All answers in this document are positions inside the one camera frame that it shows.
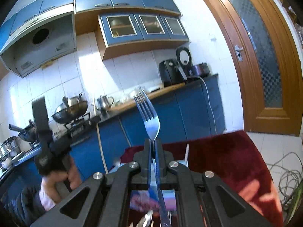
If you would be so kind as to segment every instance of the white tile floor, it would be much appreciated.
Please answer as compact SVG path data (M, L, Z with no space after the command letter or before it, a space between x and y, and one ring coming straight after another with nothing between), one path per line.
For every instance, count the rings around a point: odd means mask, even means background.
M289 152L295 152L303 161L303 146L302 139L300 137L252 132L248 132L247 134L258 148L266 163L275 164ZM288 170L298 170L299 172L302 172L301 163L295 154L289 154L287 157L281 160L278 165ZM274 167L270 172L274 184L278 189L279 181L285 170L279 167ZM285 186L285 184L286 179L281 181L282 187ZM291 189L287 190L287 194L290 194L291 192Z

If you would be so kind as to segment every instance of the sleeve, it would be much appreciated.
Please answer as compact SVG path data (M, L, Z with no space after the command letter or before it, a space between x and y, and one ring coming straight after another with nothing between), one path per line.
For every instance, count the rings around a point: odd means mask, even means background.
M15 223L29 227L45 213L39 197L40 188L28 187L22 190L16 199L5 205Z

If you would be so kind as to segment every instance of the red cloth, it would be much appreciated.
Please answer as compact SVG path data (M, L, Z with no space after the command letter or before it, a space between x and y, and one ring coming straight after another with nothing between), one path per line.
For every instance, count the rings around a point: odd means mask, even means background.
M273 226L283 226L281 204L278 202L271 174L246 132L237 131L189 142L163 144L163 150L170 151L175 160L181 160L184 159L187 143L188 163L192 171L213 171L255 209L259 208ZM134 154L142 150L143 146L127 148L121 162L132 161Z

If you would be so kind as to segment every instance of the hand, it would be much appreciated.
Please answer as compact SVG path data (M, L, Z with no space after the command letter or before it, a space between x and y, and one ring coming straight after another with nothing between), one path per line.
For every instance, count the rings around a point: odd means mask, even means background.
M54 204L50 204L48 202L47 196L54 203L59 203L62 200L55 188L56 183L62 182L64 180L68 179L72 190L77 188L82 183L80 174L78 172L78 169L75 165L73 158L72 157L69 157L69 158L70 158L71 168L69 169L68 172L53 171L46 177L42 178L40 201L41 201L43 207L45 208L45 210L47 210L48 208L52 208L54 206Z

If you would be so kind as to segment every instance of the wooden countertop edge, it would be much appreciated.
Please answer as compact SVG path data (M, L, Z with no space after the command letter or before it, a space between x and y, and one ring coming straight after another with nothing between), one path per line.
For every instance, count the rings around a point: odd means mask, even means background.
M162 96L164 94L167 94L171 91L174 91L176 89L182 88L185 86L185 83L179 83L179 84L175 84L169 87L165 87L163 89L157 90L155 92L149 93L147 96L149 99L154 99L156 97ZM117 107L113 107L111 108L111 111L118 111L118 112L124 112L128 109L133 108L134 106L136 106L136 102L134 100L128 101L126 103L123 103Z

